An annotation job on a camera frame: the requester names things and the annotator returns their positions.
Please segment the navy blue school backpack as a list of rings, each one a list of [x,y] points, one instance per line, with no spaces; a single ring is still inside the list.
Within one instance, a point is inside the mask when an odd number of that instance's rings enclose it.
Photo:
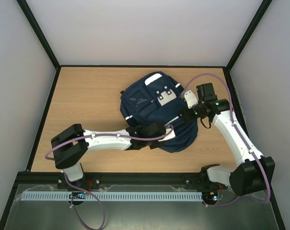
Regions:
[[[149,126],[152,123],[172,125],[175,138],[160,149],[180,152],[188,148],[198,135],[197,122],[184,122],[179,113],[187,108],[180,98],[184,88],[169,75],[156,71],[145,75],[121,92],[120,111],[129,126]]]

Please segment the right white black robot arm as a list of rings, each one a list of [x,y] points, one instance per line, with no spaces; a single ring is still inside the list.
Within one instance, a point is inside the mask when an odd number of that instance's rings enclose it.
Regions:
[[[270,182],[275,168],[271,157],[259,151],[240,126],[229,99],[218,99],[213,84],[196,87],[196,93],[184,90],[181,98],[187,108],[179,116],[186,122],[207,118],[227,142],[236,162],[236,168],[213,164],[202,168],[201,184],[207,188],[219,183],[232,188],[237,196],[266,190],[270,194]]]

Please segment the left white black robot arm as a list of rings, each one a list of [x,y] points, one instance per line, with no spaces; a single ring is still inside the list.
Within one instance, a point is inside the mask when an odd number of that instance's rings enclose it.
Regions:
[[[153,123],[149,126],[137,125],[118,131],[90,131],[74,124],[52,138],[52,149],[45,159],[54,161],[55,167],[65,173],[70,182],[84,178],[80,159],[97,150],[140,150],[146,146],[158,148],[165,141],[175,138],[172,125]]]

